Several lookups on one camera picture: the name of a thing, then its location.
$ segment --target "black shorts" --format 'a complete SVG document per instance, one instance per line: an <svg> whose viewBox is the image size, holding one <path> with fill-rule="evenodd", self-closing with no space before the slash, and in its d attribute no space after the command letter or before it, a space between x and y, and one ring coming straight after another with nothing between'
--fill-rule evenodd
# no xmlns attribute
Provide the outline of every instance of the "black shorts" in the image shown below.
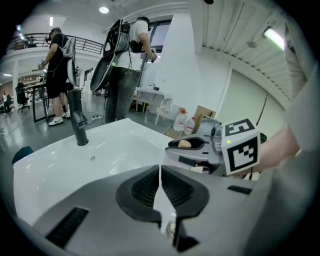
<svg viewBox="0 0 320 256"><path fill-rule="evenodd" d="M68 88L66 81L68 79L68 71L65 69L56 69L54 72L48 70L46 75L46 92L49 99L59 97L60 93L67 93Z"/></svg>

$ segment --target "sink basin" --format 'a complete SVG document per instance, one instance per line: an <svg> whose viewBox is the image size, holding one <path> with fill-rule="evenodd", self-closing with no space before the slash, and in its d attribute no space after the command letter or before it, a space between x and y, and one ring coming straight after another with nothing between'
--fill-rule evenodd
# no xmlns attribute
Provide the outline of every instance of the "sink basin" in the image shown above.
<svg viewBox="0 0 320 256"><path fill-rule="evenodd" d="M14 204L19 218L32 226L50 207L89 182L161 165L172 140L128 118L86 134L85 146L78 146L73 135L14 164Z"/></svg>

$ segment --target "black faucet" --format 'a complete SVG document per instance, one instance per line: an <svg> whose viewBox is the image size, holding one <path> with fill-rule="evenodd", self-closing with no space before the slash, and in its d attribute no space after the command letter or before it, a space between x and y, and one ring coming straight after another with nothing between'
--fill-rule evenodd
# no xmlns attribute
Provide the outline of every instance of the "black faucet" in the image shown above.
<svg viewBox="0 0 320 256"><path fill-rule="evenodd" d="M68 100L70 106L70 115L72 128L78 146L86 145L89 140L87 138L85 128L88 126L88 120L82 113L81 90L70 90L68 92Z"/></svg>

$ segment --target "gray floor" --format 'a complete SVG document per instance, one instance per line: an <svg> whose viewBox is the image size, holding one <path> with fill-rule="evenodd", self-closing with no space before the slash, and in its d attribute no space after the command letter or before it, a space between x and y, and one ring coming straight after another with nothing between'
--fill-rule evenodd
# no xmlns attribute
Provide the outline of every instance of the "gray floor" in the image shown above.
<svg viewBox="0 0 320 256"><path fill-rule="evenodd" d="M105 113L104 97L93 95L82 96L82 110L88 121L91 122L93 113ZM37 118L44 116L42 103L35 105ZM127 115L132 121L165 134L173 125L174 121L164 119L160 116L155 125L156 115L148 113L145 120L145 113L130 110ZM103 125L104 119L98 119L86 128L92 129ZM47 145L62 140L73 135L70 120L64 120L63 124L49 127L45 120L34 123L32 107L17 113L12 111L0 116L0 131L4 131L4 136L0 136L0 193L11 213L15 214L13 195L13 166L12 159L17 151L22 147L30 146L33 151L37 151Z"/></svg>

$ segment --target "white sneaker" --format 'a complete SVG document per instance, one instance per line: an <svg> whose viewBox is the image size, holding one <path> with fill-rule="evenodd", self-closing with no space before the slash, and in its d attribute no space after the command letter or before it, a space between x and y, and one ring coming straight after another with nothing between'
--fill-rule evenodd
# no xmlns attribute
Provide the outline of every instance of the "white sneaker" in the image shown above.
<svg viewBox="0 0 320 256"><path fill-rule="evenodd" d="M48 123L49 126L55 126L58 124L62 124L64 121L62 117L55 117L50 123Z"/></svg>
<svg viewBox="0 0 320 256"><path fill-rule="evenodd" d="M63 113L63 114L62 114L62 117L63 117L63 118L70 119L70 112L68 111L68 112L66 112L66 113Z"/></svg>

